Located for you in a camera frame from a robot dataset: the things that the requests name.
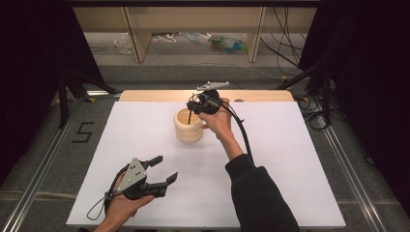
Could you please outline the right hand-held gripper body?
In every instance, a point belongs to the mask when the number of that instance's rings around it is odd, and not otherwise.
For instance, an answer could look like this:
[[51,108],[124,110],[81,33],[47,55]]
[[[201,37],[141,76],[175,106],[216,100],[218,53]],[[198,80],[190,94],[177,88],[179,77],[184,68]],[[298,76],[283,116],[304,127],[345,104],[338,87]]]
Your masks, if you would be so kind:
[[228,81],[225,82],[211,82],[208,81],[206,84],[197,88],[199,91],[198,107],[196,113],[199,114],[204,112],[206,114],[215,114],[219,111],[221,105],[220,94],[218,89],[222,87],[227,87],[229,85]]

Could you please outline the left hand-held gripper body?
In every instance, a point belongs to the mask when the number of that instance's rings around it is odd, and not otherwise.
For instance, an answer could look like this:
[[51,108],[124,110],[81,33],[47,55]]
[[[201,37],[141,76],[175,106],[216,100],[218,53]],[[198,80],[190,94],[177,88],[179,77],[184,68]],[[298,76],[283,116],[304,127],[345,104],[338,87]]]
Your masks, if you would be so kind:
[[140,159],[134,158],[121,171],[124,173],[119,186],[115,188],[120,194],[124,194],[129,200],[137,200],[143,196],[152,195],[155,198],[164,197],[167,187],[161,188],[159,183],[149,184],[147,182],[147,169],[142,166]]

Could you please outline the ribbed wooden pen holder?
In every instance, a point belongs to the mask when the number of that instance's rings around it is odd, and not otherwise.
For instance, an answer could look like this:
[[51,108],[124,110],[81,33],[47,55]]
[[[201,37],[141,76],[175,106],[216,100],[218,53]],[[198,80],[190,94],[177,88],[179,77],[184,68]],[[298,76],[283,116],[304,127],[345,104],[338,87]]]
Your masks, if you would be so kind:
[[184,143],[194,143],[198,141],[203,134],[201,126],[203,122],[199,117],[192,113],[191,122],[188,125],[189,110],[187,108],[179,110],[174,115],[174,128],[178,139]]

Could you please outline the person's right hand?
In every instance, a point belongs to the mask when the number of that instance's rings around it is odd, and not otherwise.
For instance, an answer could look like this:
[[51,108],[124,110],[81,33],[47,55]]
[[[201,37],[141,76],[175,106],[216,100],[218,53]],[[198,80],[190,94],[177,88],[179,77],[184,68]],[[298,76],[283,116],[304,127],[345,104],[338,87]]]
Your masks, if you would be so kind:
[[204,122],[201,128],[211,130],[220,141],[224,141],[228,137],[233,136],[233,132],[231,130],[231,115],[225,109],[228,104],[229,100],[223,99],[222,106],[217,113],[207,114],[201,112],[199,114],[199,118]]

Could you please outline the person's left hand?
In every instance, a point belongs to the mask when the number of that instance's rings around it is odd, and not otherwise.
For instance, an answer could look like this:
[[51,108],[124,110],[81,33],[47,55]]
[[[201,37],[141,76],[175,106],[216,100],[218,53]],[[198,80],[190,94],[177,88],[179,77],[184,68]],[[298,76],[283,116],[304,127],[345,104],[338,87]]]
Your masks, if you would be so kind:
[[137,200],[129,200],[124,194],[120,194],[115,189],[103,221],[115,223],[118,230],[128,219],[133,218],[140,208],[153,200],[152,195],[143,196]]

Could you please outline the white table mat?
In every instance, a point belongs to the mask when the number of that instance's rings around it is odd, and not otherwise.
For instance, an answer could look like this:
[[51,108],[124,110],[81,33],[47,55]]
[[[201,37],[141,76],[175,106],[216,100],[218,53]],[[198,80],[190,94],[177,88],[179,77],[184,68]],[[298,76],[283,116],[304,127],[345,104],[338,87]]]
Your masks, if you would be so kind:
[[[236,137],[249,138],[252,158],[277,184],[304,229],[331,229],[345,221],[312,144],[299,106],[293,101],[235,102],[243,119]],[[114,103],[95,155],[67,220],[73,226],[101,222],[100,199],[118,171],[132,159],[163,161],[148,169],[157,183],[178,173],[163,198],[140,209],[128,222],[138,228],[231,229],[239,225],[224,169],[227,157],[205,130],[192,143],[181,142],[173,125],[180,102]]]

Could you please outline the colourful plastic bottles bundle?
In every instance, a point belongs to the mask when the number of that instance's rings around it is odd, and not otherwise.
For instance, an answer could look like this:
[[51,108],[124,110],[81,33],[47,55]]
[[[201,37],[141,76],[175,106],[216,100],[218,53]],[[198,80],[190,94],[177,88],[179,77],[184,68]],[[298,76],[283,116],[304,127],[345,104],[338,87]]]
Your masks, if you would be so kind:
[[212,35],[209,39],[212,48],[221,50],[227,54],[232,54],[237,51],[247,53],[248,49],[240,40],[232,39],[223,35]]

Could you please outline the light wooden shelf unit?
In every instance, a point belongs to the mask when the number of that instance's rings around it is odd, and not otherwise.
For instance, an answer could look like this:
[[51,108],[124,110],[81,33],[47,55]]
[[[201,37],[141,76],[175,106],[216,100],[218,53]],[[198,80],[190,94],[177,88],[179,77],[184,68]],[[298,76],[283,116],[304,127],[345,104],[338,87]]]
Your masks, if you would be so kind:
[[144,61],[154,33],[242,33],[250,62],[255,62],[260,35],[287,27],[306,34],[315,8],[291,7],[75,7],[85,32],[127,33],[135,61]]

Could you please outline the clear plastic bag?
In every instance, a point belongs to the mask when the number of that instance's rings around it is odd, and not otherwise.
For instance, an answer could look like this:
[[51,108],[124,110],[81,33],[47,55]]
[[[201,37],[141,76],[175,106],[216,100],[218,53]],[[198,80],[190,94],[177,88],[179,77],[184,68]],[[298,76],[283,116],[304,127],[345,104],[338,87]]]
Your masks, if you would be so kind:
[[114,40],[113,45],[120,54],[133,54],[132,43],[128,33],[122,33],[117,39]]

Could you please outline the black metal stand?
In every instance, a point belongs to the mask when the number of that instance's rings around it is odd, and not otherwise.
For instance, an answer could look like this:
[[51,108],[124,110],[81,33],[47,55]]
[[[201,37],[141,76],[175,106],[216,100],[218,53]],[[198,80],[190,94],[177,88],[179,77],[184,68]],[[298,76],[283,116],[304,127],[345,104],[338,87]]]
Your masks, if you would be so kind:
[[309,78],[309,82],[305,91],[309,96],[316,95],[319,90],[322,91],[322,105],[319,115],[324,119],[324,128],[327,128],[332,123],[330,119],[330,78],[326,58],[319,58],[310,68],[280,84],[276,90],[285,90],[306,77]]
[[100,78],[97,79],[77,69],[65,68],[57,77],[58,96],[60,104],[60,125],[62,129],[69,121],[69,107],[67,91],[70,91],[76,99],[85,99],[89,96],[83,84],[91,83],[92,85],[106,91],[108,94],[121,94],[118,91],[104,83]]

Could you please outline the black curtain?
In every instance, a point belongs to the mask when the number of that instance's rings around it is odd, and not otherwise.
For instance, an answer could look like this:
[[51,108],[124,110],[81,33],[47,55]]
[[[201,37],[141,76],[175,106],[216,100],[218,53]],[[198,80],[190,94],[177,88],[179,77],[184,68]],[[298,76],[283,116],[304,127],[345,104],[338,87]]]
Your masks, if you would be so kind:
[[82,97],[103,77],[65,0],[0,0],[0,185],[62,85]]
[[327,66],[351,126],[410,218],[410,0],[320,0],[300,68]]

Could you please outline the aluminium floor rail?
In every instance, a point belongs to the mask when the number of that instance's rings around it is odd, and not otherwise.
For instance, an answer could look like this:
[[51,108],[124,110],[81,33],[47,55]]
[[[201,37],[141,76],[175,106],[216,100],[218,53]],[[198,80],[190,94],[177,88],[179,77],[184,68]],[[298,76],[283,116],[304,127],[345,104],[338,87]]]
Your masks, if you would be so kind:
[[66,123],[61,126],[56,132],[56,135],[54,136],[27,188],[18,198],[17,204],[15,205],[14,210],[9,216],[5,227],[2,229],[2,232],[18,232],[22,222],[29,212],[30,207],[34,202],[38,190],[42,186],[51,165],[53,164],[58,152],[61,149],[61,146],[63,145],[63,142],[71,127],[73,118],[81,105],[82,100],[77,99],[73,101],[72,105],[69,108],[69,117]]
[[380,214],[378,213],[375,205],[369,197],[362,181],[360,180],[358,174],[356,173],[350,159],[347,157],[343,147],[337,135],[332,128],[331,124],[326,121],[322,116],[318,119],[319,125],[322,127],[322,131],[336,156],[337,162],[340,166],[341,171],[355,196],[356,202],[358,203],[367,224],[372,232],[387,232],[387,229],[382,222]]

